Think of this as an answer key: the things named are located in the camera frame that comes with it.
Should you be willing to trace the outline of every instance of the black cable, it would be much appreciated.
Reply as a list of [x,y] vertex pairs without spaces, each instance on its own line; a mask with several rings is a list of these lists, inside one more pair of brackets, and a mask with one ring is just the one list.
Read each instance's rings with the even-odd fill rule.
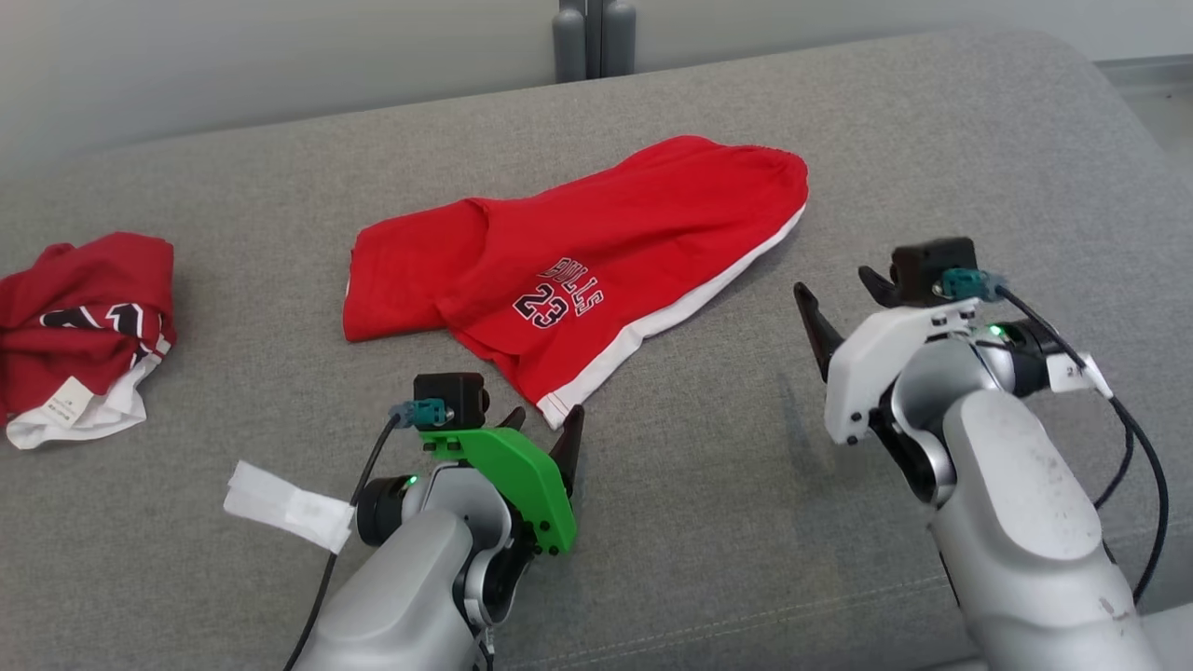
[[[363,492],[365,485],[369,484],[369,476],[372,475],[372,469],[377,463],[377,457],[381,455],[381,449],[385,445],[385,441],[389,439],[389,435],[400,421],[402,421],[402,418],[397,413],[390,415],[389,421],[385,423],[385,427],[381,431],[381,436],[377,437],[377,443],[373,444],[373,451],[369,455],[369,461],[365,462],[364,470],[360,472],[360,480],[357,481],[357,488],[352,492],[352,498],[348,499],[348,505],[352,507],[357,507],[357,501],[360,500],[360,492]],[[315,593],[315,603],[310,605],[310,615],[307,616],[307,624],[302,628],[302,635],[298,636],[298,642],[295,644],[295,650],[290,653],[290,659],[286,660],[284,671],[291,671],[291,669],[293,669],[295,663],[298,661],[298,655],[302,654],[302,648],[307,646],[307,639],[310,638],[311,629],[315,628],[315,620],[319,617],[319,610],[323,607],[323,597],[327,596],[327,585],[332,581],[332,570],[335,568],[335,556],[334,552],[328,553],[327,565],[323,567],[323,578],[319,581],[319,591]]]
[[[1064,353],[1069,355],[1069,358],[1071,358],[1073,362],[1077,364],[1078,369],[1084,370],[1087,368],[1086,362],[1081,358],[1080,355],[1077,355],[1077,351],[1073,349],[1073,345],[1070,345],[1068,340],[1062,338],[1061,334],[1057,333],[1056,328],[1053,328],[1052,325],[1047,322],[1047,320],[1040,316],[1039,313],[1032,309],[1031,306],[1025,303],[1010,289],[1007,289],[1005,285],[1000,284],[999,287],[995,288],[994,291],[997,295],[1006,298],[1007,301],[1009,301],[1010,304],[1019,308],[1019,310],[1022,312],[1025,315],[1027,315],[1028,319],[1034,321],[1037,326],[1043,328],[1044,332],[1047,333],[1049,337],[1052,338],[1052,340],[1062,350],[1064,350]],[[1148,584],[1151,581],[1151,577],[1156,572],[1156,565],[1160,562],[1160,554],[1164,549],[1164,537],[1168,535],[1168,481],[1164,478],[1164,469],[1160,464],[1160,456],[1156,455],[1156,449],[1151,445],[1151,441],[1148,439],[1148,435],[1143,432],[1143,427],[1139,426],[1139,423],[1136,421],[1131,412],[1126,410],[1126,406],[1124,406],[1123,401],[1120,401],[1117,396],[1111,396],[1109,401],[1111,406],[1114,408],[1114,412],[1119,417],[1119,421],[1121,421],[1123,426],[1126,427],[1126,431],[1129,433],[1133,433],[1135,437],[1139,439],[1139,445],[1143,448],[1143,454],[1146,455],[1148,463],[1151,464],[1151,474],[1156,479],[1156,495],[1160,499],[1160,515],[1158,519],[1156,521],[1156,537],[1151,542],[1151,554],[1148,555],[1148,564],[1143,567],[1143,574],[1139,575],[1139,581],[1136,583],[1135,590],[1132,591],[1131,595],[1135,598],[1135,603],[1139,603],[1139,598],[1143,596],[1144,590],[1148,589]],[[1127,441],[1127,448],[1129,450],[1132,448],[1131,441]],[[1120,474],[1115,475],[1114,480],[1111,481],[1112,486],[1107,488],[1107,492],[1104,493],[1102,497],[1099,497],[1099,499],[1102,500],[1102,503],[1105,503],[1104,499],[1109,498],[1109,494],[1114,492],[1114,487],[1117,487],[1118,482],[1121,481],[1120,475],[1121,473],[1125,473],[1126,470],[1125,467],[1129,466],[1129,460],[1130,456],[1124,457],[1123,464],[1119,467]]]
[[1126,450],[1123,453],[1123,462],[1119,463],[1119,470],[1111,479],[1111,484],[1106,485],[1106,490],[1102,491],[1102,495],[1098,497],[1094,501],[1094,509],[1101,510],[1102,504],[1111,500],[1111,494],[1118,488],[1119,482],[1126,476],[1126,469],[1131,467],[1131,457],[1135,456],[1135,433],[1130,429],[1126,429]]

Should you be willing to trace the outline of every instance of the gray wall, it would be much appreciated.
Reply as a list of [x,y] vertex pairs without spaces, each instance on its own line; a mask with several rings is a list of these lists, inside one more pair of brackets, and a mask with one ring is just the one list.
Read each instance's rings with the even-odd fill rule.
[[[1193,53],[1193,0],[631,0],[641,70],[1012,23]],[[558,0],[0,0],[0,176],[134,140],[548,84]]]

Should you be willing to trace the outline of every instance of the red garment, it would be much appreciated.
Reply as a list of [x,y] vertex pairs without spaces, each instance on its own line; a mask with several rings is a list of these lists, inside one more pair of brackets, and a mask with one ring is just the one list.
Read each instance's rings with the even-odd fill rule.
[[676,137],[515,201],[469,198],[360,233],[348,340],[447,327],[558,426],[795,226],[796,155]]
[[141,358],[168,349],[173,267],[169,242],[113,233],[78,248],[51,245],[31,269],[0,279],[0,426],[70,376],[101,396]]

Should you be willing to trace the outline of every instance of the white clothing tag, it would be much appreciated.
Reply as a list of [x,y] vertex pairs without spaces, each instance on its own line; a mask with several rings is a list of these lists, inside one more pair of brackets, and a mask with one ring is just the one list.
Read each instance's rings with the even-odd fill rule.
[[228,481],[224,512],[277,527],[340,554],[352,535],[356,509],[241,461]]
[[94,395],[91,389],[72,375],[58,387],[57,392],[54,392],[50,400],[45,401],[42,410],[55,424],[63,429],[70,429],[75,421],[79,421],[79,417],[87,410],[87,404]]
[[1098,389],[1104,396],[1109,393],[1109,388],[1106,386],[1106,380],[1102,377],[1101,370],[1098,369],[1098,364],[1094,363],[1094,358],[1087,352],[1077,352],[1081,355],[1082,361],[1086,362],[1086,369],[1082,370],[1077,367],[1069,355],[1059,353],[1051,355],[1047,357],[1047,381],[1049,386],[1057,394],[1064,392],[1074,392],[1076,389]]

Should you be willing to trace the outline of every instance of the gray fabric surface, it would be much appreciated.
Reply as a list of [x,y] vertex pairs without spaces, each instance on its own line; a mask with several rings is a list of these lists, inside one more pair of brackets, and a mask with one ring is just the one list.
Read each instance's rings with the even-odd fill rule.
[[[481,370],[443,332],[350,345],[348,250],[378,220],[514,197],[679,134],[810,166],[796,233],[591,399],[574,554],[536,561],[501,669],[870,669],[972,652],[880,445],[832,445],[791,300],[853,328],[855,276],[965,234],[1135,408],[1172,487],[1145,608],[1193,601],[1193,197],[1101,75],[1036,33],[958,31],[146,144],[0,186],[0,275],[116,229],[177,246],[178,346],[149,421],[92,444],[0,450],[0,667],[274,669],[323,565],[225,516],[236,460],[346,497],[420,371]],[[1006,309],[987,313],[1010,316]],[[1032,401],[1087,491],[1121,432],[1093,395]],[[552,437],[527,423],[539,444]],[[377,473],[425,467],[412,435]],[[1151,540],[1142,458],[1102,518],[1130,579]],[[350,542],[334,585],[367,550]]]

